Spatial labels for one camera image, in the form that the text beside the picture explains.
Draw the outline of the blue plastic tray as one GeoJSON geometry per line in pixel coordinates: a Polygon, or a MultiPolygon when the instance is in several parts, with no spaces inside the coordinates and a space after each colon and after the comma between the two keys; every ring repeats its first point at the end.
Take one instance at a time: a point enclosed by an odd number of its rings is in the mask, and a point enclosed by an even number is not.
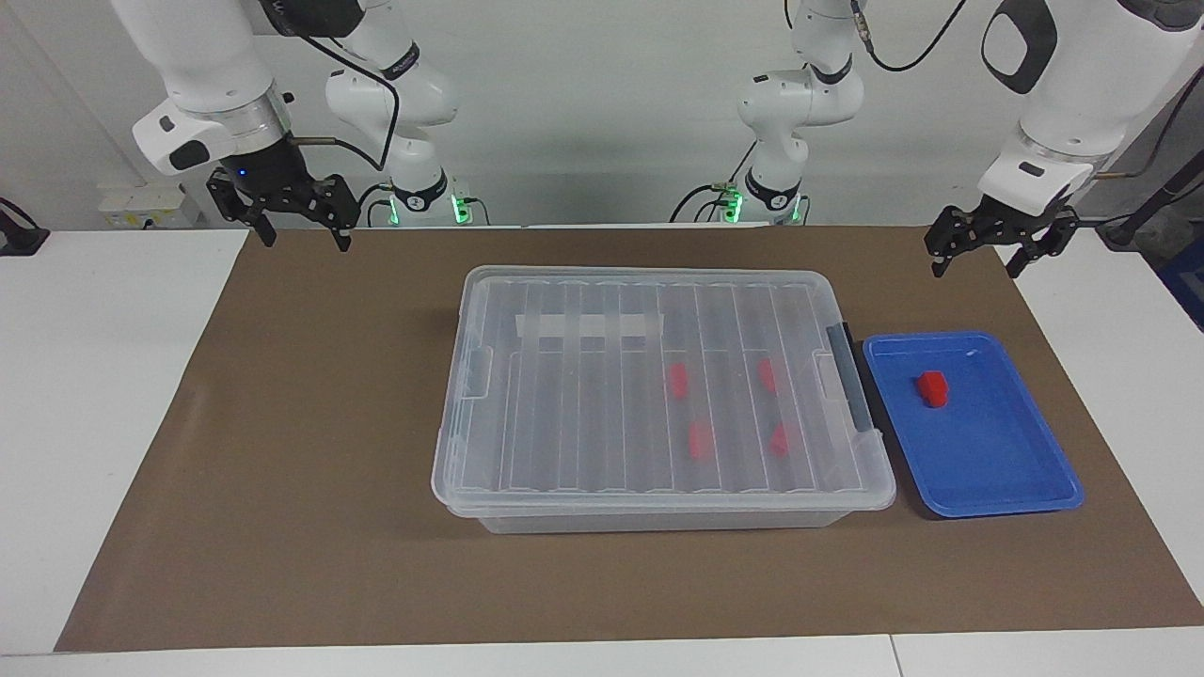
{"type": "Polygon", "coordinates": [[[982,331],[885,334],[862,347],[919,496],[942,518],[1079,510],[1085,491],[1005,346],[982,331]],[[949,404],[916,388],[942,371],[949,404]]]}

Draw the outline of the black stand pole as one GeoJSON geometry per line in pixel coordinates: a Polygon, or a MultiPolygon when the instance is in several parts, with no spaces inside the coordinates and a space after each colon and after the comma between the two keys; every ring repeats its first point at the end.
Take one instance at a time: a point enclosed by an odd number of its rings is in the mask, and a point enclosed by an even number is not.
{"type": "Polygon", "coordinates": [[[1135,234],[1153,214],[1192,196],[1204,188],[1204,149],[1197,151],[1184,167],[1179,167],[1170,179],[1165,181],[1152,196],[1128,213],[1119,214],[1100,222],[1097,232],[1108,247],[1123,251],[1131,247],[1135,234]]]}

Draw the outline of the blue crate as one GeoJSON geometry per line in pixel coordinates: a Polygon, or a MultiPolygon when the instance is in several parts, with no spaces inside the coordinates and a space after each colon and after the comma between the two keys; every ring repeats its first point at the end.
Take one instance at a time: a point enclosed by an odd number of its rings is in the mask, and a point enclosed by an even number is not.
{"type": "Polygon", "coordinates": [[[1187,245],[1155,273],[1185,313],[1204,332],[1204,236],[1187,245]]]}

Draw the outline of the brown table mat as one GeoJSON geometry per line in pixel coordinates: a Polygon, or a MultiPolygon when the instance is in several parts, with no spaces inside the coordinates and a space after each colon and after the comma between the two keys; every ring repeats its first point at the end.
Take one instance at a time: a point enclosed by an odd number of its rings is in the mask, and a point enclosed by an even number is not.
{"type": "Polygon", "coordinates": [[[916,228],[314,231],[241,249],[59,650],[768,638],[1204,625],[995,253],[929,275],[916,228]],[[430,476],[464,282],[485,265],[811,270],[856,338],[1007,345],[1080,510],[799,530],[494,535],[430,476]]]}

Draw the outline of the white wall socket strip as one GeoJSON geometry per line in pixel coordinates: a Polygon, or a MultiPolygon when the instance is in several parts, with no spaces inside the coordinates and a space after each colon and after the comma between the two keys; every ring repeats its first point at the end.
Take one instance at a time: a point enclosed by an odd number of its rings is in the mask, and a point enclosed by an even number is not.
{"type": "Polygon", "coordinates": [[[207,219],[183,184],[102,187],[98,214],[110,228],[203,228],[207,219]]]}

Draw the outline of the black clamp mount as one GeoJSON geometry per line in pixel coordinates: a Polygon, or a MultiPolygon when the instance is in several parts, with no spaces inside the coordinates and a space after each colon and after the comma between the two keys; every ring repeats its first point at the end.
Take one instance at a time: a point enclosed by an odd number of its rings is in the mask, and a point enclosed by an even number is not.
{"type": "Polygon", "coordinates": [[[0,258],[34,257],[51,235],[8,198],[0,198],[0,258]]]}

